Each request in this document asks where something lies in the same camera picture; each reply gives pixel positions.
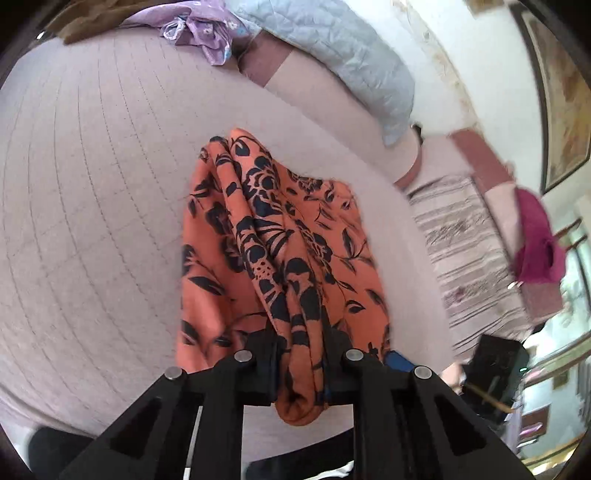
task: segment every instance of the brown cloth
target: brown cloth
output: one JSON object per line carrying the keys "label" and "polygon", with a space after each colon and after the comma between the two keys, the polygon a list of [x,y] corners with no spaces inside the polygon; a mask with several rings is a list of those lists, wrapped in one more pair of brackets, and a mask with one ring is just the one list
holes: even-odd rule
{"label": "brown cloth", "polygon": [[280,339],[275,404],[305,425],[325,408],[323,323],[354,347],[389,351],[384,294],[349,187],[301,177],[235,129],[202,149],[183,225],[183,319],[177,361],[188,372],[244,348],[271,321]]}
{"label": "brown cloth", "polygon": [[144,8],[174,3],[170,0],[77,0],[70,2],[51,20],[46,30],[62,38],[65,44],[118,27]]}

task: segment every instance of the beige bed sheet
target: beige bed sheet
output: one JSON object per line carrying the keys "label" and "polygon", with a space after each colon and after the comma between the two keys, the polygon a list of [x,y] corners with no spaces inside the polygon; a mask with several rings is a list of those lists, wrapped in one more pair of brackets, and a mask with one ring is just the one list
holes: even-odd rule
{"label": "beige bed sheet", "polygon": [[[410,207],[382,174],[298,110],[193,47],[119,30],[29,52],[0,90],[0,406],[100,433],[173,363],[181,210],[199,148],[234,126],[298,174],[356,193],[391,312],[392,344],[452,363],[446,314]],[[243,460],[352,425],[247,408]]]}

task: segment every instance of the magenta cloth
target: magenta cloth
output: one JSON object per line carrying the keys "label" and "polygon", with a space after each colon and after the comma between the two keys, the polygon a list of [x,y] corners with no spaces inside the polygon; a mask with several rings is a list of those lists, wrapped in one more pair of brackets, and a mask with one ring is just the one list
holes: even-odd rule
{"label": "magenta cloth", "polygon": [[161,35],[175,45],[201,47],[211,65],[223,65],[232,56],[232,43],[246,47],[250,37],[238,17],[226,9],[223,1],[216,0],[156,5],[131,15],[121,24],[137,25],[162,28]]}
{"label": "magenta cloth", "polygon": [[524,246],[515,256],[515,275],[525,283],[555,283],[566,274],[566,253],[558,245],[548,215],[533,193],[515,189]]}

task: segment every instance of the silver screw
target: silver screw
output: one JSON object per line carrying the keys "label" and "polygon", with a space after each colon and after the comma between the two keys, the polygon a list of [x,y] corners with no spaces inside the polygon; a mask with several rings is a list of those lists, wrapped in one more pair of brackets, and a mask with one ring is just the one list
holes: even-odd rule
{"label": "silver screw", "polygon": [[363,352],[361,350],[357,350],[356,348],[352,348],[351,350],[347,350],[345,357],[347,357],[347,360],[351,360],[352,362],[359,362],[359,360],[363,358]]}
{"label": "silver screw", "polygon": [[426,380],[427,378],[431,378],[433,372],[429,367],[419,365],[417,368],[414,369],[414,374],[417,378],[420,378],[421,380]]}
{"label": "silver screw", "polygon": [[238,350],[234,354],[234,360],[236,362],[245,363],[248,362],[252,358],[252,352],[250,350]]}
{"label": "silver screw", "polygon": [[169,380],[176,380],[183,374],[183,369],[180,367],[168,367],[164,371],[164,376]]}

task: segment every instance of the purple floral cloth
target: purple floral cloth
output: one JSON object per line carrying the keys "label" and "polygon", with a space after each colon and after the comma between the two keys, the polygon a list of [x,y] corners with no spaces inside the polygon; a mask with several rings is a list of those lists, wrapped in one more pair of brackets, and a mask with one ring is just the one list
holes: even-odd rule
{"label": "purple floral cloth", "polygon": [[249,33],[226,9],[223,1],[193,1],[156,5],[131,15],[121,26],[149,25],[175,45],[201,47],[211,65],[223,65],[232,56],[232,43],[245,46]]}

